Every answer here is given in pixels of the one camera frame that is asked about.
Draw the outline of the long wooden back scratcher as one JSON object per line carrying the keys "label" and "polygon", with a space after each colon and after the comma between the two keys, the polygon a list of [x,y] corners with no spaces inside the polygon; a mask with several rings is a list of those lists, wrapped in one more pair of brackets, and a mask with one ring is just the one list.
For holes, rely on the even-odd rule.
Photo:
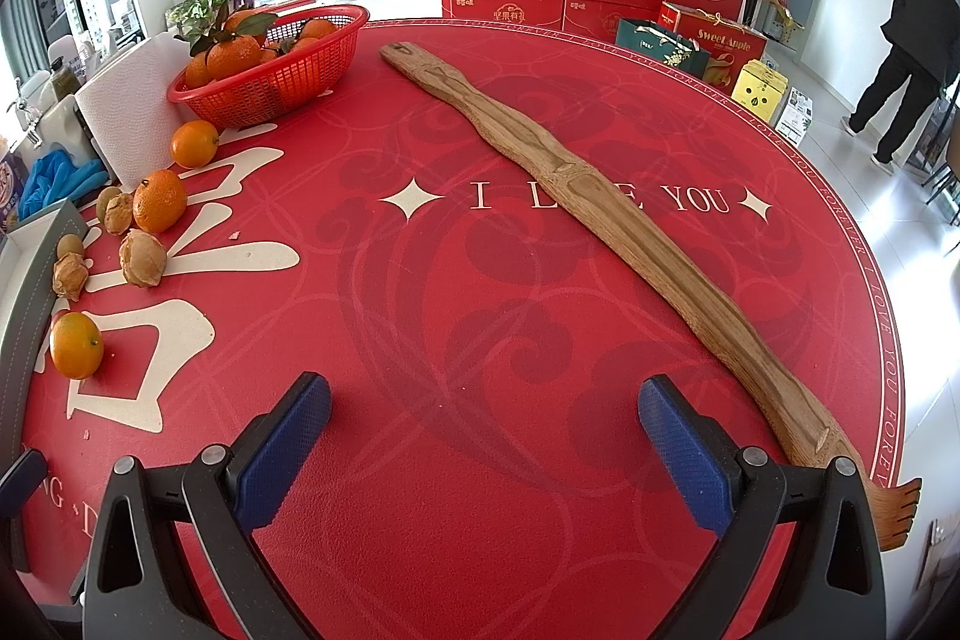
{"label": "long wooden back scratcher", "polygon": [[630,266],[682,317],[755,401],[781,450],[797,466],[846,456],[861,474],[880,548],[908,541],[923,481],[878,486],[827,406],[782,364],[726,292],[602,172],[566,149],[544,125],[480,91],[452,65],[413,42],[381,57],[407,80],[469,120],[493,149],[534,177],[548,196]]}

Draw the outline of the yellow small box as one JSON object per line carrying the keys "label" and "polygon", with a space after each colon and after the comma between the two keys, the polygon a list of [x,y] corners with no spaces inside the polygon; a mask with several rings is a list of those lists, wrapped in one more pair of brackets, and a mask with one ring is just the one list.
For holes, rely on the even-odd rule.
{"label": "yellow small box", "polygon": [[781,99],[788,91],[788,78],[761,60],[750,60],[739,71],[732,101],[771,125]]}

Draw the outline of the green brown round fruit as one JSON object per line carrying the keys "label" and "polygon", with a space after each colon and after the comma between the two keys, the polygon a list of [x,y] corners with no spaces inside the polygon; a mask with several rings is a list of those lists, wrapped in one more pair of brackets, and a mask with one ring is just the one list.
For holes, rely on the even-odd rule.
{"label": "green brown round fruit", "polygon": [[96,200],[96,220],[98,220],[99,223],[104,221],[109,203],[112,202],[114,198],[119,197],[121,193],[122,190],[116,187],[116,185],[109,185],[109,187],[101,190],[101,193],[98,195],[98,200]]}

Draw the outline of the person in black clothes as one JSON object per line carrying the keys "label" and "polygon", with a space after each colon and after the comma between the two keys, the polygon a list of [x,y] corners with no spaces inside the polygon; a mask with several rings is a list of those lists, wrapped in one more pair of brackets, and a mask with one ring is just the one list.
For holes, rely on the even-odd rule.
{"label": "person in black clothes", "polygon": [[893,0],[880,26],[890,52],[850,117],[848,135],[861,133],[901,86],[905,94],[877,143],[872,162],[893,174],[893,154],[908,140],[921,115],[958,76],[958,0]]}

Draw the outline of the dried husk fruit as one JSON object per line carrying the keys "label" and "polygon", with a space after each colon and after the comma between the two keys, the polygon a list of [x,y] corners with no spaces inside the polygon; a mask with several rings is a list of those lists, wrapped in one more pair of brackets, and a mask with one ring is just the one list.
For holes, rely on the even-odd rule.
{"label": "dried husk fruit", "polygon": [[111,236],[122,236],[133,224],[133,195],[122,191],[107,207],[106,216],[101,223]]}
{"label": "dried husk fruit", "polygon": [[148,232],[130,229],[119,247],[119,263],[128,284],[156,287],[166,269],[166,248]]}
{"label": "dried husk fruit", "polygon": [[76,302],[88,280],[88,268],[82,253],[67,252],[52,268],[52,291],[57,298]]}

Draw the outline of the green gift bag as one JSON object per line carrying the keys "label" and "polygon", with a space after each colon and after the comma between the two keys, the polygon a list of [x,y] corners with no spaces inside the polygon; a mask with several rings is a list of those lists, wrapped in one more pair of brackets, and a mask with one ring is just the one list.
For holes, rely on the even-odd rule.
{"label": "green gift bag", "polygon": [[697,42],[644,19],[620,19],[615,44],[659,64],[685,71],[698,80],[708,67],[709,53]]}

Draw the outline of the small smooth orange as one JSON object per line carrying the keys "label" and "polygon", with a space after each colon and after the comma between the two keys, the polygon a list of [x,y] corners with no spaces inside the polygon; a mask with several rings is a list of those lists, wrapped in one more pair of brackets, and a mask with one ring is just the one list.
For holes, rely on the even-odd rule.
{"label": "small smooth orange", "polygon": [[60,315],[50,331],[50,357],[60,374],[71,380],[86,380],[99,369],[103,356],[103,335],[88,315]]}

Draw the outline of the grey white tray box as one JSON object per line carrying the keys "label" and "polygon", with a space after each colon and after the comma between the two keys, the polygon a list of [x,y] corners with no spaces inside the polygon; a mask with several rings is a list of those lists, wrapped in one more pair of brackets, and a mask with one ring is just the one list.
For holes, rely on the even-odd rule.
{"label": "grey white tray box", "polygon": [[2,377],[0,377],[0,468],[21,453],[29,385],[55,296],[52,266],[65,234],[86,234],[86,223],[70,200],[60,200],[2,237]]}

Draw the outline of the red plastic fruit basket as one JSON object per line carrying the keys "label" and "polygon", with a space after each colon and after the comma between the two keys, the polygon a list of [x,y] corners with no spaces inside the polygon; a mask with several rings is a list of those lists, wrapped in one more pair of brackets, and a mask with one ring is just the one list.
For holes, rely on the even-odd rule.
{"label": "red plastic fruit basket", "polygon": [[317,44],[282,53],[265,64],[200,88],[189,88],[185,71],[181,71],[167,86],[167,100],[187,107],[195,117],[212,122],[220,130],[265,124],[314,101],[347,73],[355,57],[359,30],[370,21],[370,14],[358,5],[290,11],[280,14],[267,31],[267,41],[298,34],[302,23],[313,18],[329,19],[334,32],[324,35]]}

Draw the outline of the white paper towel roll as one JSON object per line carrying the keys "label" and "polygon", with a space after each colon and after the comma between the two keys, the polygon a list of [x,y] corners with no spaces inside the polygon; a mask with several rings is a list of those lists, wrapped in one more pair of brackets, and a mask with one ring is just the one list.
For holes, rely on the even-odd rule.
{"label": "white paper towel roll", "polygon": [[127,190],[172,163],[181,111],[166,91],[187,62],[189,44],[161,32],[116,55],[76,92],[99,152]]}

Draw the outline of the red round table mat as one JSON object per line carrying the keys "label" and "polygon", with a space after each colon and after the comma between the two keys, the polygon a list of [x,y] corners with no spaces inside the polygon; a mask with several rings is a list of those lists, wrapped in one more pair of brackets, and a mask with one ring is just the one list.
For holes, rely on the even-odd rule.
{"label": "red round table mat", "polygon": [[124,455],[231,442],[314,370],[331,424],[257,536],[329,638],[641,638],[711,546],[652,452],[640,385],[669,375],[742,445],[752,398],[651,287],[459,112],[382,60],[409,41],[547,127],[742,308],[880,484],[903,445],[889,294],[838,195],[711,89],[556,32],[392,23],[329,96],[185,179],[160,286],[91,232],[96,377],[31,382],[50,474],[23,513],[59,603]]}

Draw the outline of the large mandarin orange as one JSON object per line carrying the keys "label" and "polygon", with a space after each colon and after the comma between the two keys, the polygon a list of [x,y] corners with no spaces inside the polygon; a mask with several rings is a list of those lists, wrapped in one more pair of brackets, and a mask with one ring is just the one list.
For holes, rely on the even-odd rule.
{"label": "large mandarin orange", "polygon": [[133,221],[159,236],[174,226],[187,208],[184,184],[172,170],[160,169],[142,179],[133,191]]}

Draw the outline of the white storage box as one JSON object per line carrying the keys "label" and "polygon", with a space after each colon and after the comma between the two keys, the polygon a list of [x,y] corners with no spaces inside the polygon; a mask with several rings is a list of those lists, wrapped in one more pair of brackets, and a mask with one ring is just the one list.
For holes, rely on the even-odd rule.
{"label": "white storage box", "polygon": [[28,133],[28,148],[34,158],[42,158],[48,152],[62,149],[76,167],[82,167],[98,159],[91,135],[82,119],[73,94],[46,110]]}

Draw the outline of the red sweet apple box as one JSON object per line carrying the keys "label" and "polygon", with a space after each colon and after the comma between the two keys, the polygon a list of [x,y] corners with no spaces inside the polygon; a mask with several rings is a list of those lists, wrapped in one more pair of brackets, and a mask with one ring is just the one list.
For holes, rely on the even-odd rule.
{"label": "red sweet apple box", "polygon": [[766,37],[752,28],[717,13],[662,2],[659,25],[697,42],[708,52],[703,81],[731,96],[740,70],[750,60],[760,60]]}

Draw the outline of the blue rubber gloves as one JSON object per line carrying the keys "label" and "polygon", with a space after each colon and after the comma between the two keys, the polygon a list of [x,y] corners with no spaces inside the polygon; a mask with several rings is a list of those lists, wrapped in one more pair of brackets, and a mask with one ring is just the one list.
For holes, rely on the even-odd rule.
{"label": "blue rubber gloves", "polygon": [[67,151],[54,149],[32,164],[18,203],[18,220],[27,220],[60,200],[78,203],[107,181],[109,175],[99,159],[75,166]]}

